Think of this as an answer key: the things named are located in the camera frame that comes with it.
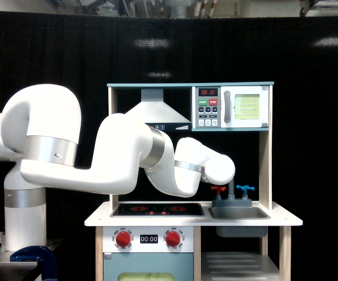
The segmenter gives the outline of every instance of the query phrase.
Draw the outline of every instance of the red faucet handle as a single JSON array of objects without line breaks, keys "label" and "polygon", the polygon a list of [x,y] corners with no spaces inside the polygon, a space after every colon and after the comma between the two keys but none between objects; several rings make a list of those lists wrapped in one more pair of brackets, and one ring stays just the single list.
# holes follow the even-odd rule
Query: red faucet handle
[{"label": "red faucet handle", "polygon": [[211,186],[210,190],[217,190],[217,195],[220,195],[221,191],[226,190],[226,186]]}]

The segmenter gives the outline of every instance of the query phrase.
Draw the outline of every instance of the faucet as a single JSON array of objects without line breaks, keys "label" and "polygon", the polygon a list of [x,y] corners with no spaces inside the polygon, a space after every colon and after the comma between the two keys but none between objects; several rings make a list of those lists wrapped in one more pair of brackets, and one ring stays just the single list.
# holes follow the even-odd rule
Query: faucet
[{"label": "faucet", "polygon": [[234,179],[228,183],[228,195],[227,199],[221,199],[221,191],[225,191],[226,187],[212,186],[211,190],[217,190],[217,195],[214,200],[211,202],[212,207],[251,207],[252,200],[248,198],[247,191],[255,190],[254,187],[250,186],[236,186],[237,189],[242,189],[243,196],[241,199],[235,198],[234,190]]}]

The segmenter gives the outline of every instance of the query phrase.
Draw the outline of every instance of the blue faucet handle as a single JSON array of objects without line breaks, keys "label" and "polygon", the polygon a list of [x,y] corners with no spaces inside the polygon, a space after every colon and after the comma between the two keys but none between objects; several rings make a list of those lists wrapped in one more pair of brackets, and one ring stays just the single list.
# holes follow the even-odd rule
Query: blue faucet handle
[{"label": "blue faucet handle", "polygon": [[243,195],[247,195],[247,190],[255,190],[255,188],[253,186],[237,186],[237,189],[242,189],[243,191]]}]

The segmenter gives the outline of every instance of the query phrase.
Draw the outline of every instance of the blue clamp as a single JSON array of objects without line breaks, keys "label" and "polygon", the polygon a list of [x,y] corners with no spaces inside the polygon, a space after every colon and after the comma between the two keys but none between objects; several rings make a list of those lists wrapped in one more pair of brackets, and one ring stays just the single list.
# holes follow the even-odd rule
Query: blue clamp
[{"label": "blue clamp", "polygon": [[57,281],[57,260],[53,252],[44,246],[29,246],[10,256],[11,262],[39,261],[42,281]]},{"label": "blue clamp", "polygon": [[242,189],[243,191],[243,195],[247,195],[247,190],[255,190],[255,188],[253,186],[237,186],[237,189]]}]

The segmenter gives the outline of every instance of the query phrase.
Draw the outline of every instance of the sink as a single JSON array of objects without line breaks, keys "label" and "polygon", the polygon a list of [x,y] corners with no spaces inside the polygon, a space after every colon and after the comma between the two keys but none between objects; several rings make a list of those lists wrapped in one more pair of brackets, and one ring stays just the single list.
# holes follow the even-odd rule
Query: sink
[{"label": "sink", "polygon": [[[270,216],[257,207],[212,207],[209,212],[216,220],[267,220]],[[268,227],[216,227],[220,237],[264,237]]]},{"label": "sink", "polygon": [[211,207],[210,214],[216,220],[267,220],[270,216],[257,207]]}]

